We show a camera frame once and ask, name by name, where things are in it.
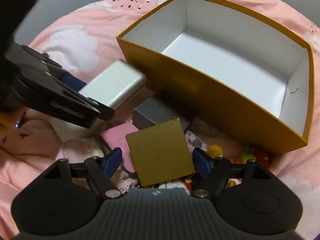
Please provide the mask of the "illustrated card packet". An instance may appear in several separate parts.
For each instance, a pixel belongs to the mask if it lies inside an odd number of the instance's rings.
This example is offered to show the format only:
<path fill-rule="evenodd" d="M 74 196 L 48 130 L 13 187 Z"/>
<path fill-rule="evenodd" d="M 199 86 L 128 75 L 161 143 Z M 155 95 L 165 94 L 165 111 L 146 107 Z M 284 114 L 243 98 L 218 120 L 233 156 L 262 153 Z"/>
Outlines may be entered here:
<path fill-rule="evenodd" d="M 200 148 L 204 152 L 207 151 L 207 145 L 199 137 L 197 137 L 193 132 L 186 131 L 184 136 L 189 148 L 189 152 L 191 154 L 193 153 L 193 150 L 195 148 Z"/>

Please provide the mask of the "pink cloud-print duvet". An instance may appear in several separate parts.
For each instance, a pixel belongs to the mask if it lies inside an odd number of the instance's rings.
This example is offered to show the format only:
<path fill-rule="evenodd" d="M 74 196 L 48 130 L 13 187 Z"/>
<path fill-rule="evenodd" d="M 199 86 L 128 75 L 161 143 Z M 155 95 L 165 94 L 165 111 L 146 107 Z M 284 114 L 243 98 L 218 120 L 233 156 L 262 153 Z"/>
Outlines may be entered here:
<path fill-rule="evenodd" d="M 31 42 L 77 78 L 89 82 L 123 57 L 116 41 L 129 25 L 165 0 L 104 0 L 88 4 L 58 19 Z M 279 22 L 312 46 L 319 74 L 319 26 L 280 0 L 228 0 Z M 1 238 L 12 239 L 18 229 L 10 213 L 13 199 L 56 159 L 80 163 L 103 152 L 94 139 L 63 143 L 49 118 L 29 110 L 20 129 L 1 130 Z M 315 103 L 308 146 L 275 157 L 271 171 L 303 203 L 297 232 L 304 239 L 319 235 L 319 103 Z"/>

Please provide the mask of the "pink mini backpack pouch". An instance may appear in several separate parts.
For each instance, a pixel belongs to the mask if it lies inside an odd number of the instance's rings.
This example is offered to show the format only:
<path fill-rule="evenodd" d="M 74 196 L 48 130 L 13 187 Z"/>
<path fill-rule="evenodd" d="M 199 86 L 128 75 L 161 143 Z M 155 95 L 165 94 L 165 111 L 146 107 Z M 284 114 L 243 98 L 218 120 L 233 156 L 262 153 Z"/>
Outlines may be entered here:
<path fill-rule="evenodd" d="M 127 143 L 126 136 L 131 133 L 138 132 L 139 129 L 131 122 L 114 126 L 100 133 L 102 139 L 107 143 L 110 149 L 121 148 L 122 160 L 124 168 L 130 173 L 136 173 L 129 145 Z"/>

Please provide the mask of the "orange crochet fruit toy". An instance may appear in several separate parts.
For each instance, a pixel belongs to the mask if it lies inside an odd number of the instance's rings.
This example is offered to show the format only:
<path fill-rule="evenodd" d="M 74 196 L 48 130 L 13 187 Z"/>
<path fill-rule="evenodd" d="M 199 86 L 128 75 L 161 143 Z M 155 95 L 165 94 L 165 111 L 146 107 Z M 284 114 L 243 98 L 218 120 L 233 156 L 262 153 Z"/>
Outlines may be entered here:
<path fill-rule="evenodd" d="M 242 162 L 245 164 L 248 160 L 255 160 L 263 167 L 268 168 L 270 165 L 269 154 L 259 147 L 246 147 L 242 152 Z"/>

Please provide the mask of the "small gold box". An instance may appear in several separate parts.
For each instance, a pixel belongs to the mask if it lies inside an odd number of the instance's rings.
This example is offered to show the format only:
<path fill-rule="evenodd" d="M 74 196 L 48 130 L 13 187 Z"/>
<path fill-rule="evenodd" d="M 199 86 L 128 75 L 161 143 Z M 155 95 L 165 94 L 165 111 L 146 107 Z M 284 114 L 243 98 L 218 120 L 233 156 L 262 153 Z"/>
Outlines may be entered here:
<path fill-rule="evenodd" d="M 126 140 L 142 186 L 195 173 L 179 119 L 128 134 Z"/>

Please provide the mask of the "white rectangular box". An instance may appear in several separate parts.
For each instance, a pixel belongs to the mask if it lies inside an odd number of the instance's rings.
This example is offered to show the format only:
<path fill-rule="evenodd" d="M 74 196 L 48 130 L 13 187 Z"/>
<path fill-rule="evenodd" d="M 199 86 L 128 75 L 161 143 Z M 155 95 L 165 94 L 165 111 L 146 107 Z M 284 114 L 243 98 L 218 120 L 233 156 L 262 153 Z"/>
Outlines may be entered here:
<path fill-rule="evenodd" d="M 118 60 L 80 89 L 79 93 L 116 111 L 143 88 L 145 83 L 146 76 L 140 70 L 123 60 Z M 57 118 L 52 118 L 50 123 L 61 141 L 66 142 L 90 137 L 102 128 L 106 121 L 98 117 L 90 128 L 84 128 Z"/>

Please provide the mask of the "dark grey gift box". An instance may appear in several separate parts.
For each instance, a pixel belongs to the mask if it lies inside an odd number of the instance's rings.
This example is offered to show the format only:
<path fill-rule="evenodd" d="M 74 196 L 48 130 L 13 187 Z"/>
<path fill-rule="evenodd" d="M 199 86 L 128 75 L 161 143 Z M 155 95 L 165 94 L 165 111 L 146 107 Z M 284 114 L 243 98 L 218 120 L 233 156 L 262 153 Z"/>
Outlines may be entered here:
<path fill-rule="evenodd" d="M 139 130 L 179 119 L 185 132 L 195 118 L 195 112 L 181 100 L 158 93 L 133 110 L 132 122 Z"/>

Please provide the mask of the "large orange cardboard box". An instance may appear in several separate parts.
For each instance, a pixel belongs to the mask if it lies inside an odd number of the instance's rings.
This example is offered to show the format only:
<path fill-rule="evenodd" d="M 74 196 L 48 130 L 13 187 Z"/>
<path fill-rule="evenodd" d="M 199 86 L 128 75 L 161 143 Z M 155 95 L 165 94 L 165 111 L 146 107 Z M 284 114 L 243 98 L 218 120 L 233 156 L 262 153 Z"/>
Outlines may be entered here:
<path fill-rule="evenodd" d="M 315 97 L 310 44 L 227 0 L 166 0 L 117 37 L 126 61 L 199 118 L 274 154 L 309 142 Z"/>

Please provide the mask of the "white black round plush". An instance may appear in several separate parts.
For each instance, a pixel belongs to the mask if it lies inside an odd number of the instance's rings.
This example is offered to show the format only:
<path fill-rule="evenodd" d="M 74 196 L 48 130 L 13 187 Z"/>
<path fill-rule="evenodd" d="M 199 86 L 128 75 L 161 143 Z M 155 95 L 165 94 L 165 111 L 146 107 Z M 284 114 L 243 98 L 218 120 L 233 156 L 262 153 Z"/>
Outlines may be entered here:
<path fill-rule="evenodd" d="M 187 184 L 181 179 L 169 180 L 164 183 L 152 185 L 153 189 L 184 189 L 186 194 L 190 195 Z"/>

